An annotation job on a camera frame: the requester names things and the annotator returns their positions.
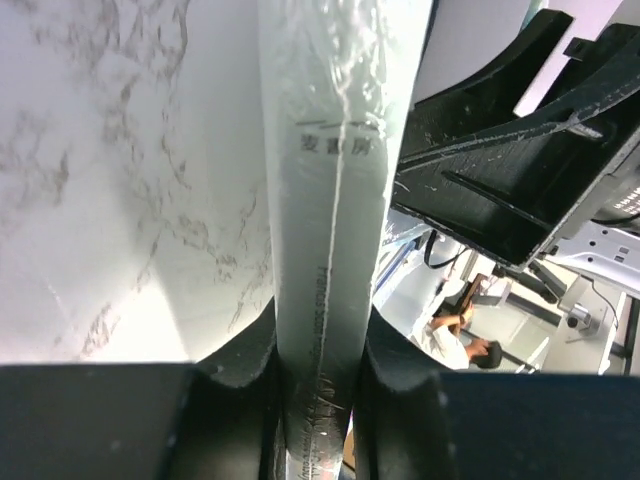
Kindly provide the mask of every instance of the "black cable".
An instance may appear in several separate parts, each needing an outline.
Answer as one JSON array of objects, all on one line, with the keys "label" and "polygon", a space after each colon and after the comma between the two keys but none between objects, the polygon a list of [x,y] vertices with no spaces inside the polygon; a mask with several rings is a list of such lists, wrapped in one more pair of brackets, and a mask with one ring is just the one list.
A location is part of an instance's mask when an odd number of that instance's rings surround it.
[{"label": "black cable", "polygon": [[616,309],[613,307],[613,304],[609,300],[607,300],[607,298],[604,295],[602,295],[598,290],[596,290],[596,284],[593,280],[591,280],[591,289],[596,295],[598,295],[602,300],[604,300],[607,305],[611,307],[611,311],[613,312],[613,318],[615,319],[615,322],[616,322],[614,326],[616,327],[616,330],[617,330],[618,325],[620,325],[620,320],[618,320],[618,314],[616,313]]},{"label": "black cable", "polygon": [[626,217],[626,218],[616,218],[613,220],[591,220],[591,221],[603,227],[624,228],[624,227],[628,227],[631,222],[638,220],[639,218],[640,218],[640,213],[636,213],[635,215],[631,215],[630,217]]},{"label": "black cable", "polygon": [[447,265],[451,265],[458,258],[460,258],[460,255],[462,255],[468,250],[468,248],[465,247],[464,250],[462,250],[457,255],[454,255],[449,260],[446,260],[442,263],[436,263],[435,265],[431,265],[429,261],[431,260],[431,251],[433,250],[433,245],[436,243],[436,238],[438,238],[438,232],[436,232],[435,229],[432,229],[431,233],[429,234],[429,240],[427,240],[427,244],[424,247],[424,263],[427,267],[429,267],[432,270],[439,270],[441,268],[446,267]]}]

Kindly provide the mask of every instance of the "white marble tabletop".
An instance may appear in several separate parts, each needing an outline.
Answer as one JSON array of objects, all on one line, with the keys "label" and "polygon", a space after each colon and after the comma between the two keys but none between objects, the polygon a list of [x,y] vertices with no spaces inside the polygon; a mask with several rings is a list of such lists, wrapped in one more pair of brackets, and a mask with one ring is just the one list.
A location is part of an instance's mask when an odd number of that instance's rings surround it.
[{"label": "white marble tabletop", "polygon": [[0,0],[0,70],[0,363],[198,359],[256,317],[256,0]]}]

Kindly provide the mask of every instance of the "gray marble vein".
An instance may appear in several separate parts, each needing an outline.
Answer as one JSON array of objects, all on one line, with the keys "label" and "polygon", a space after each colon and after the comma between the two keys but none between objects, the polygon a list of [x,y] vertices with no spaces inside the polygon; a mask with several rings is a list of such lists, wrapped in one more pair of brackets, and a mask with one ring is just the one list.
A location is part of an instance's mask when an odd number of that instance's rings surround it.
[{"label": "gray marble vein", "polygon": [[219,348],[272,295],[255,1],[0,19],[0,362]]}]

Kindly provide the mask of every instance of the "person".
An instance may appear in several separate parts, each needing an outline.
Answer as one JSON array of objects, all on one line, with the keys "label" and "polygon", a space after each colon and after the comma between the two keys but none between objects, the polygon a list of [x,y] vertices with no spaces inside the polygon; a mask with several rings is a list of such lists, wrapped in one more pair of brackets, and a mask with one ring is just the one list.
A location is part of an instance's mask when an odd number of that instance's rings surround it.
[{"label": "person", "polygon": [[424,327],[410,336],[410,340],[434,360],[453,369],[462,370],[475,364],[482,369],[500,366],[502,347],[499,342],[489,342],[474,338],[464,346],[460,341],[460,331],[471,322],[473,305],[462,315],[434,317]]}]

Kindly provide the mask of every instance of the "black hair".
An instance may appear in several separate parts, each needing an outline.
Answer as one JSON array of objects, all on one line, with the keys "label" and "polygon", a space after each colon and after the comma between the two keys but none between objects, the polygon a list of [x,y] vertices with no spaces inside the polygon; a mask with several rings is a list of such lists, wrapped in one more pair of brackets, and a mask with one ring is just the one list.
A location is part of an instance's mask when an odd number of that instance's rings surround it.
[{"label": "black hair", "polygon": [[471,363],[475,363],[482,369],[498,368],[501,362],[502,346],[499,342],[489,342],[486,355],[474,355],[471,358]]}]

